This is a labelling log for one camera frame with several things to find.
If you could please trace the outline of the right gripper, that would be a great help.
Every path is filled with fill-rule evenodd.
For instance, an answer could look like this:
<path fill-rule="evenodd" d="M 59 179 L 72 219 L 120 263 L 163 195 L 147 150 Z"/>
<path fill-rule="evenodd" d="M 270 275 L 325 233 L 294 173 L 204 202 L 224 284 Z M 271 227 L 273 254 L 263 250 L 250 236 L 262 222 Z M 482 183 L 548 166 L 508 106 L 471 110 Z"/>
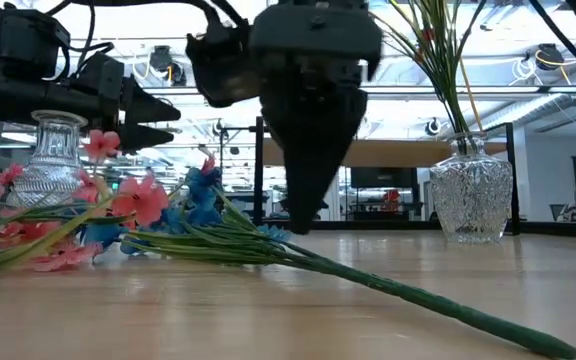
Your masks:
<path fill-rule="evenodd" d="M 307 234 L 367 107 L 382 57 L 366 0 L 280 0 L 253 22 L 262 116 L 282 149 L 290 228 Z"/>

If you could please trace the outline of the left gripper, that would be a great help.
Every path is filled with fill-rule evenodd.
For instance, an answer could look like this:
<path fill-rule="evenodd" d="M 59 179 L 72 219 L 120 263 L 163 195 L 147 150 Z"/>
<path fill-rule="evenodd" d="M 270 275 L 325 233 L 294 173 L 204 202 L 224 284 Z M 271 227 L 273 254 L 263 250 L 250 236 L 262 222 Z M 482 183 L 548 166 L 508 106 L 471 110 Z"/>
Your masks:
<path fill-rule="evenodd" d="M 181 113 L 171 104 L 145 92 L 133 76 L 124 77 L 118 97 L 104 97 L 77 90 L 72 81 L 50 84 L 45 92 L 45 106 L 70 112 L 88 120 L 89 129 L 114 131 L 120 136 L 122 152 L 136 152 L 174 140 L 163 130 L 138 124 L 123 124 L 119 112 L 130 105 L 130 120 L 135 123 L 178 120 Z"/>

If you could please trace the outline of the pink artificial flower bunch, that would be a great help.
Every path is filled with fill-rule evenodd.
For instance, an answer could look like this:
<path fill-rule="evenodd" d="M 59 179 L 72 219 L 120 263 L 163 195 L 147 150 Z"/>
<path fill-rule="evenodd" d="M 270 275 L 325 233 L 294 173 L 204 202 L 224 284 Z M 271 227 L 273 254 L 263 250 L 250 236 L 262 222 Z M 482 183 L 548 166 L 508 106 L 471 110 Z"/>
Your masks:
<path fill-rule="evenodd" d="M 21 176 L 11 166 L 0 172 L 0 198 Z M 38 271 L 76 268 L 102 253 L 123 231 L 159 220 L 169 199 L 151 174 L 128 177 L 111 190 L 95 172 L 79 170 L 75 191 L 55 205 L 47 196 L 34 205 L 0 201 L 0 272 L 23 263 Z"/>

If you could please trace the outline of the tall ribbed glass vase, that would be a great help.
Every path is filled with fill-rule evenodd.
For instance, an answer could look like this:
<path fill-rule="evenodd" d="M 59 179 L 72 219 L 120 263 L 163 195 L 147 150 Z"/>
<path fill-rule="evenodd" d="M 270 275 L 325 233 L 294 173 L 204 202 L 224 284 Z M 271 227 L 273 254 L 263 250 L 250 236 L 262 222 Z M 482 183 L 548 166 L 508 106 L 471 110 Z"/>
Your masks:
<path fill-rule="evenodd" d="M 57 110 L 31 113 L 38 123 L 37 143 L 22 174 L 13 182 L 6 204 L 36 207 L 62 204 L 79 188 L 80 130 L 88 120 Z"/>

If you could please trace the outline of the red artificial flower bunch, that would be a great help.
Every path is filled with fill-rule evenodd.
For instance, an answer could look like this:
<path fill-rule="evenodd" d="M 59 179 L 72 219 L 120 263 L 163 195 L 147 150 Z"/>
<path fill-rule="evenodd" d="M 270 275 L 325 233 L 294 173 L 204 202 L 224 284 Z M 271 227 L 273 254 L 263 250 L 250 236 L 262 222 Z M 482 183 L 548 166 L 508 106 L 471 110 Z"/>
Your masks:
<path fill-rule="evenodd" d="M 388 0 L 388 3 L 403 21 L 401 26 L 388 23 L 374 12 L 369 13 L 370 17 L 384 31 L 388 45 L 413 60 L 429 79 L 447 112 L 457 149 L 463 154 L 473 150 L 476 142 L 459 105 L 457 71 L 472 27 L 487 0 L 478 1 L 462 33 L 458 31 L 462 0 L 408 0 L 407 5 Z"/>

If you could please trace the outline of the round cut glass vase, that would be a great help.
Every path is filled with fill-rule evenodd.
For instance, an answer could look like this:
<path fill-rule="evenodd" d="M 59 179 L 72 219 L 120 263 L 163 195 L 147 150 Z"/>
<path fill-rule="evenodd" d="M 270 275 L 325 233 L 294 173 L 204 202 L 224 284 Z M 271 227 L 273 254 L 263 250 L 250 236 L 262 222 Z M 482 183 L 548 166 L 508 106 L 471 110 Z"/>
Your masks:
<path fill-rule="evenodd" d="M 448 140 L 451 156 L 429 169 L 434 210 L 447 240 L 500 241 L 511 210 L 512 165 L 485 152 L 487 134 L 466 132 Z"/>

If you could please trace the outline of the blue artificial flower bunch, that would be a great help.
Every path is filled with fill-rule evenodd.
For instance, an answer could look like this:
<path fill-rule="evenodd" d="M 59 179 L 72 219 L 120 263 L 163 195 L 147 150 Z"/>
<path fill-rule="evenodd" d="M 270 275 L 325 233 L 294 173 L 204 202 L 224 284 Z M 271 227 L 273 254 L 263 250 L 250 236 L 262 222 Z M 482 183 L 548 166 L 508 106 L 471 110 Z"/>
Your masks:
<path fill-rule="evenodd" d="M 115 239 L 124 253 L 153 252 L 234 266 L 281 265 L 336 276 L 453 318 L 546 357 L 576 360 L 576 348 L 554 336 L 486 314 L 446 297 L 360 271 L 289 241 L 276 226 L 256 226 L 235 208 L 219 186 L 213 157 L 191 168 L 183 181 L 187 195 L 162 210 L 159 220 L 125 230 Z"/>

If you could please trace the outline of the wooden shelf board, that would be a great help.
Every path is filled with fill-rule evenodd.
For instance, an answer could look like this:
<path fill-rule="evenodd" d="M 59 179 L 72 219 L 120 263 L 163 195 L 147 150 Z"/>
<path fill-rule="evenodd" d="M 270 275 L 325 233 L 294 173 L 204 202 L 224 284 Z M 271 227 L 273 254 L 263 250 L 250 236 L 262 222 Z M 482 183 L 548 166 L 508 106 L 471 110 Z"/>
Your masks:
<path fill-rule="evenodd" d="M 506 143 L 487 142 L 484 150 L 493 155 L 506 151 Z M 355 140 L 343 162 L 345 167 L 427 168 L 452 156 L 441 141 Z M 283 166 L 283 152 L 274 140 L 264 138 L 263 165 Z"/>

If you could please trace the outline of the black monitor screen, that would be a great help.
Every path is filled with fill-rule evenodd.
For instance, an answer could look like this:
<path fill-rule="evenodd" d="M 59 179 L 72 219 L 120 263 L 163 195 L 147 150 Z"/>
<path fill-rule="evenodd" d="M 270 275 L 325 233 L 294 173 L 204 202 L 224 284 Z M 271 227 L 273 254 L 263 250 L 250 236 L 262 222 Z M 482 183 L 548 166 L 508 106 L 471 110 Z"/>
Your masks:
<path fill-rule="evenodd" d="M 417 184 L 416 168 L 353 167 L 353 188 L 412 188 Z"/>

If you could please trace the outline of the long ceiling light strip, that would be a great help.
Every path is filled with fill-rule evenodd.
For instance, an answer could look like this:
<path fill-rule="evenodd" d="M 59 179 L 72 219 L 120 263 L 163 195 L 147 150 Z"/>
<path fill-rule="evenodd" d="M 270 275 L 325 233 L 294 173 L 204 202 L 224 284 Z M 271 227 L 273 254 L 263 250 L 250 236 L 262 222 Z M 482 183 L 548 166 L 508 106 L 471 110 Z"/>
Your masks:
<path fill-rule="evenodd" d="M 362 90 L 376 95 L 434 95 L 430 86 L 366 86 Z M 145 91 L 155 95 L 195 95 L 198 93 L 192 87 L 149 87 Z M 546 94 L 576 94 L 576 86 L 475 86 L 471 88 L 473 95 L 546 95 Z"/>

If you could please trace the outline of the black shelf post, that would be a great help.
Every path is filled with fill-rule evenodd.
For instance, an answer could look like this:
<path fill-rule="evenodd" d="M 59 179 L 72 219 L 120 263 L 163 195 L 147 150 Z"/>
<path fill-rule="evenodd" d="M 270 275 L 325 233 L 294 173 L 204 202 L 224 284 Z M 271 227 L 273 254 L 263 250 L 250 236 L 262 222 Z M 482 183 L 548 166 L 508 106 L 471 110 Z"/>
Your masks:
<path fill-rule="evenodd" d="M 518 193 L 518 176 L 516 167 L 516 151 L 514 140 L 514 127 L 512 123 L 505 124 L 506 131 L 506 152 L 509 163 L 512 168 L 512 199 L 511 199 L 511 225 L 510 230 L 513 236 L 520 234 L 520 206 L 519 206 L 519 193 Z"/>
<path fill-rule="evenodd" d="M 254 190 L 253 190 L 253 222 L 255 225 L 262 223 L 263 212 L 263 139 L 264 120 L 261 116 L 256 117 L 255 125 L 255 166 L 254 166 Z"/>

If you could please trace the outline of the black aluminium table frame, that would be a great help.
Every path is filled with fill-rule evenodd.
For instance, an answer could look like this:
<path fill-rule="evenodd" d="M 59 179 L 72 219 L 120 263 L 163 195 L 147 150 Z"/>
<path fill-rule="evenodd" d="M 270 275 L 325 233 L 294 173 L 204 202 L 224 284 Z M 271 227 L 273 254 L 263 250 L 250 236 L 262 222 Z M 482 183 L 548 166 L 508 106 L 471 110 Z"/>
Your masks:
<path fill-rule="evenodd" d="M 439 222 L 430 221 L 314 221 L 310 225 L 311 230 L 348 230 L 348 231 L 372 231 L 372 230 L 401 230 L 422 231 L 440 230 Z M 504 232 L 510 235 L 538 234 L 551 236 L 576 237 L 576 223 L 567 222 L 509 222 Z"/>

